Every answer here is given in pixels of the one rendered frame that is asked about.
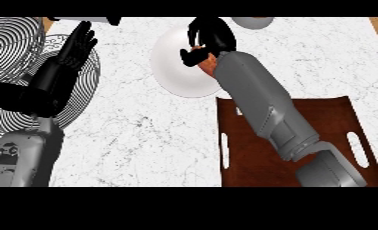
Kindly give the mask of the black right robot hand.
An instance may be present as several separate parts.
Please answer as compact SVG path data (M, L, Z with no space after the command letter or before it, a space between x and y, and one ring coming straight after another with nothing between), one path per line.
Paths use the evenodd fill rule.
M197 17L188 26L192 51L180 50L183 64L194 67L207 60L208 54L219 57L222 52L236 50L236 39L226 22L219 17Z

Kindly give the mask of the grey round bowl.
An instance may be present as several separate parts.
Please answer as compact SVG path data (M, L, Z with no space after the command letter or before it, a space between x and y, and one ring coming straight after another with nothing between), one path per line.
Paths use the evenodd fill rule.
M273 22L273 17L234 17L234 22L244 28L259 30Z

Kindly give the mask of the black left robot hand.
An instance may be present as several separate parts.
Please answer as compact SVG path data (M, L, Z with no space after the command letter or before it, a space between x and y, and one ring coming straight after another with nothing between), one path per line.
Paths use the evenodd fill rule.
M92 30L92 22L81 21L58 53L58 63L70 67L74 71L80 71L96 44L98 39L95 38L95 31Z

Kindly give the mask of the orange sweet potato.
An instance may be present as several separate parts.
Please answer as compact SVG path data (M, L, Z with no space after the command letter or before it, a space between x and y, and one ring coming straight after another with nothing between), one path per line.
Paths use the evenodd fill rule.
M217 58L211 52L207 53L207 59L198 64L198 67L210 77L214 76L214 70L217 67Z

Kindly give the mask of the brown wooden tray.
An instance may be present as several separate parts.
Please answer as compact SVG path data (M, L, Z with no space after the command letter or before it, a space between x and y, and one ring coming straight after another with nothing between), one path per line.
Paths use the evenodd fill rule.
M321 139L335 145L359 170L368 186L378 187L378 162L349 97L296 99L294 105L321 134ZM284 161L272 144L254 134L245 117L236 113L232 99L217 99L217 122L220 160L229 160L229 166L220 164L222 186L298 187L296 170L312 161L315 155L298 162ZM366 168L358 164L349 132L358 135L369 161Z

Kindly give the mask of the white round plate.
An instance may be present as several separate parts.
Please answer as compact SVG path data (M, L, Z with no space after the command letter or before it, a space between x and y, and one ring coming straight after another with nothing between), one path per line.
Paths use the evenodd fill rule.
M154 77L173 95L202 98L216 94L222 88L216 79L198 66L185 66L180 58L182 49L191 49L186 26L171 28L157 40L151 54Z

